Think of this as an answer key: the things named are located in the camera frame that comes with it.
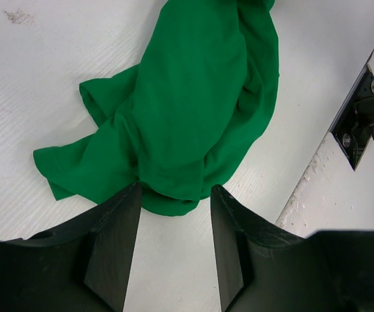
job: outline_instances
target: towel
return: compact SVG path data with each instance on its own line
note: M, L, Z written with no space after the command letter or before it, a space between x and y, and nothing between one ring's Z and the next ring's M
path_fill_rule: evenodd
M179 216L233 175L273 115L273 0L169 0L140 63L80 84L98 126L34 151L57 200L104 202L140 181L142 206Z

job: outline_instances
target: green fabric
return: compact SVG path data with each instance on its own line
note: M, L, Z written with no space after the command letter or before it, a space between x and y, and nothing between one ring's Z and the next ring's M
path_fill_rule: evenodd
M227 182L274 111L273 2L169 0L138 65L81 83L97 132L34 152L56 199L141 181L143 207L175 216Z

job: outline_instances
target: white surface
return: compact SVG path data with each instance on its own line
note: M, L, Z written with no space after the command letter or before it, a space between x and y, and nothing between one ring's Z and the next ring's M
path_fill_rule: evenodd
M95 131L78 83L138 62L163 4L0 0L0 239L92 207L77 196L55 202L32 150ZM279 0L272 15L277 108L227 189L275 221L374 48L374 0ZM219 309L209 200L181 218L143 211L125 311Z
M374 74L374 53L368 65ZM328 133L277 224L303 237L318 229L374 229L374 142L354 172Z

